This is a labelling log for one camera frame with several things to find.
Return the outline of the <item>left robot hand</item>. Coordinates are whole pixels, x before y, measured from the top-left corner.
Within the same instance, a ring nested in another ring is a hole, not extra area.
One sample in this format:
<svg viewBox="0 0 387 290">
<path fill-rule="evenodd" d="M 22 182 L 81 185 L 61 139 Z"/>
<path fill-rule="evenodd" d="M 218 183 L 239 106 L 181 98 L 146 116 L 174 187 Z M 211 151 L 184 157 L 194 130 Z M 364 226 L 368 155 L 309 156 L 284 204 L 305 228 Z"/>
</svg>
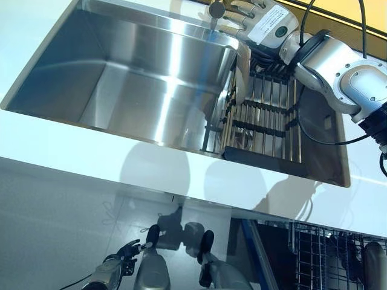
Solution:
<svg viewBox="0 0 387 290">
<path fill-rule="evenodd" d="M 137 262 L 136 256 L 152 246 L 152 242 L 141 244 L 140 239 L 132 240 L 122 246 L 115 254 L 105 257 L 103 261 L 106 262 L 113 259 L 120 261 L 121 276 L 131 276 L 134 273 L 135 263 Z"/>
</svg>

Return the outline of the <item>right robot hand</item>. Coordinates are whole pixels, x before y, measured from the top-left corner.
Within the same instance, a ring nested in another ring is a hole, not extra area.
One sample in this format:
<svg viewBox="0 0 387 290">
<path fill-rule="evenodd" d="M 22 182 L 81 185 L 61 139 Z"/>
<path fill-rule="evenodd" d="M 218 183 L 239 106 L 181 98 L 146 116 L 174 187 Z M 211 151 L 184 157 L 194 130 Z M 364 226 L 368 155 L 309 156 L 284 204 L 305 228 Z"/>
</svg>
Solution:
<svg viewBox="0 0 387 290">
<path fill-rule="evenodd" d="M 219 26 L 219 31 L 246 44 L 263 58 L 278 59 L 286 38 L 298 29 L 297 17 L 276 1 L 232 1 L 238 12 L 226 11 L 223 18 L 238 25 Z"/>
</svg>

